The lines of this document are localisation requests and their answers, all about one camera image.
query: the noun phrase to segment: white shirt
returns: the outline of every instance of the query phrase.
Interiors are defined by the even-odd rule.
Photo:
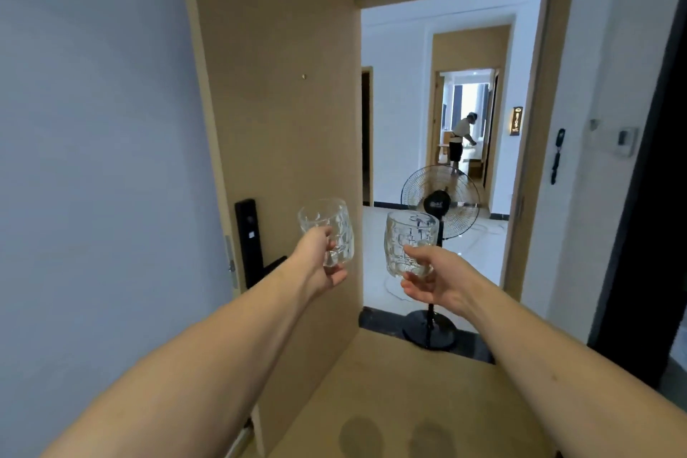
[[[470,122],[468,121],[468,118],[463,118],[461,121],[455,124],[453,133],[455,134],[455,137],[451,138],[449,141],[453,143],[462,143],[463,138],[470,133]]]

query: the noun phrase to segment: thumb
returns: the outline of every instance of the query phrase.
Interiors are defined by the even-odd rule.
[[[434,254],[440,250],[438,246],[410,246],[403,247],[403,251],[420,264],[431,264]]]

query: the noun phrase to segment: person's arm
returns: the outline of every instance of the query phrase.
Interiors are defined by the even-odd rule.
[[[296,321],[346,271],[323,268],[330,228],[245,294],[138,362],[43,458],[216,457],[248,418]]]
[[[406,247],[432,264],[401,286],[465,317],[482,335],[565,458],[684,457],[687,414],[514,301],[456,254]]]

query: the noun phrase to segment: forearm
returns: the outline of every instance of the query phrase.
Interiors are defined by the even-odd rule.
[[[99,396],[45,458],[213,457],[247,419],[308,299],[291,259]]]
[[[486,281],[471,321],[566,458],[677,456],[687,415]]]

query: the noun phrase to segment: fan grille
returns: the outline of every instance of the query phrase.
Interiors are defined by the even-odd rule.
[[[444,216],[444,239],[463,234],[479,215],[479,192],[464,172],[454,173],[446,165],[423,167],[403,185],[400,202],[413,210],[424,211],[425,197],[437,190],[445,190],[451,196],[451,207]]]

